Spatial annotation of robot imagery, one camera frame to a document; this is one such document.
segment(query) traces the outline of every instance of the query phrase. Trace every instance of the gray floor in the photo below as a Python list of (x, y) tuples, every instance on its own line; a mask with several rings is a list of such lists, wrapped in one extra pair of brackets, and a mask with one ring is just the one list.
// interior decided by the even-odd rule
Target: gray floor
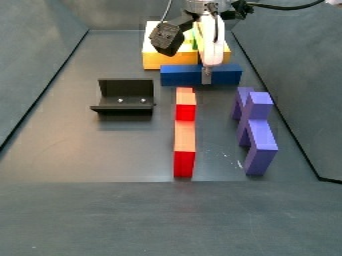
[[(160, 87), (158, 71), (144, 71), (142, 31), (92, 31), (51, 89), (1, 152), (0, 182), (172, 181), (174, 88)], [(262, 89), (243, 53), (227, 34), (233, 62), (245, 72), (241, 86)], [(151, 121), (99, 118), (99, 78), (152, 78), (156, 107)], [(230, 119), (235, 86), (196, 90), (198, 154), (194, 181), (245, 181), (246, 150)], [(279, 153), (265, 181), (314, 181), (287, 128), (271, 113)]]
[[(275, 111), (281, 151), (266, 176), (249, 179), (239, 168), (235, 88), (196, 91), (194, 180), (215, 182), (174, 181), (174, 89), (142, 69), (142, 37), (90, 33), (1, 152), (0, 255), (341, 255), (341, 186), (317, 181)], [(227, 39), (242, 86), (261, 89)], [(100, 77), (155, 79), (150, 122), (100, 120), (90, 111)]]
[(335, 184), (27, 183), (0, 195), (1, 255), (341, 255)]

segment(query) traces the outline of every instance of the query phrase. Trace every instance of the yellow block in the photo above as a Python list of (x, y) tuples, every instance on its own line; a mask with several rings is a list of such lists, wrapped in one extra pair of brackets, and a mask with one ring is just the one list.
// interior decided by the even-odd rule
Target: yellow block
[(227, 45), (227, 42), (225, 42), (223, 61), (222, 61), (223, 64), (227, 64), (230, 62), (230, 54), (231, 54), (230, 47)]
[(144, 69), (160, 69), (160, 65), (194, 65), (198, 64), (198, 51), (192, 49), (192, 31), (184, 32), (184, 42), (175, 56), (168, 57), (160, 54), (150, 41), (150, 34), (156, 27), (159, 21), (147, 21), (143, 43), (143, 67)]

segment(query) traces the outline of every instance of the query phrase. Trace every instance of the cable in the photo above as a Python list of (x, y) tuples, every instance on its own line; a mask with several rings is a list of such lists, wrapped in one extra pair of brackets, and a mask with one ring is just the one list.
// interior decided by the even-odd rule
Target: cable
[(168, 4), (167, 4), (167, 7), (166, 7), (166, 12), (164, 12), (164, 15), (160, 19), (160, 22), (159, 23), (163, 23), (164, 22), (164, 19), (166, 19), (166, 16), (167, 16), (167, 13), (170, 11), (170, 7), (171, 7), (171, 4), (172, 4), (172, 0), (168, 0)]
[(218, 38), (219, 38), (218, 15), (215, 15), (214, 17), (215, 17), (215, 35), (214, 35), (214, 43), (217, 43), (217, 42), (218, 42)]
[(309, 8), (317, 4), (321, 4), (322, 2), (325, 2), (325, 0), (318, 0), (310, 4), (305, 4), (305, 5), (299, 5), (299, 6), (290, 6), (290, 7), (269, 5), (269, 4), (259, 4), (255, 2), (247, 2), (247, 5), (257, 6), (257, 7), (266, 8), (266, 9), (273, 9), (273, 10), (293, 11), (293, 10), (301, 10), (301, 9)]
[(214, 2), (204, 4), (208, 8), (208, 12), (213, 15), (215, 19), (215, 35), (214, 35), (214, 43), (218, 42), (218, 37), (219, 37), (219, 24), (218, 24), (218, 6)]

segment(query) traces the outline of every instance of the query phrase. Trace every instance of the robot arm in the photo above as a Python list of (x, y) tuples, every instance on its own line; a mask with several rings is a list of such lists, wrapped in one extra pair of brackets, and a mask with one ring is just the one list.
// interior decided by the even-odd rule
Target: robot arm
[(269, 4), (237, 0), (183, 0), (184, 11), (182, 17), (164, 23), (168, 7), (159, 25), (154, 29), (150, 39), (158, 52), (172, 57), (184, 41), (183, 32), (194, 28), (199, 55), (203, 63), (202, 83), (211, 83), (211, 68), (223, 61), (225, 47), (225, 23), (223, 20), (245, 19), (249, 13), (254, 13), (254, 7), (291, 11), (309, 8), (322, 2), (341, 5), (342, 0), (315, 0), (301, 6), (274, 6)]

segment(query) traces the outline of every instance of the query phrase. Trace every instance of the gray wall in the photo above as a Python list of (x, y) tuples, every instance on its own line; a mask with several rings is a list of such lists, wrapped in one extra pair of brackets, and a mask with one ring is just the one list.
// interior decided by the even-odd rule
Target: gray wall
[[(91, 29), (139, 30), (158, 20), (168, 0), (60, 0)], [(183, 0), (174, 0), (167, 18), (180, 14)]]
[(87, 27), (58, 0), (0, 1), (0, 146)]
[[(273, 0), (287, 6), (307, 2)], [(341, 24), (342, 9), (321, 4), (291, 12), (255, 8), (233, 30), (319, 176), (335, 180), (342, 180)]]

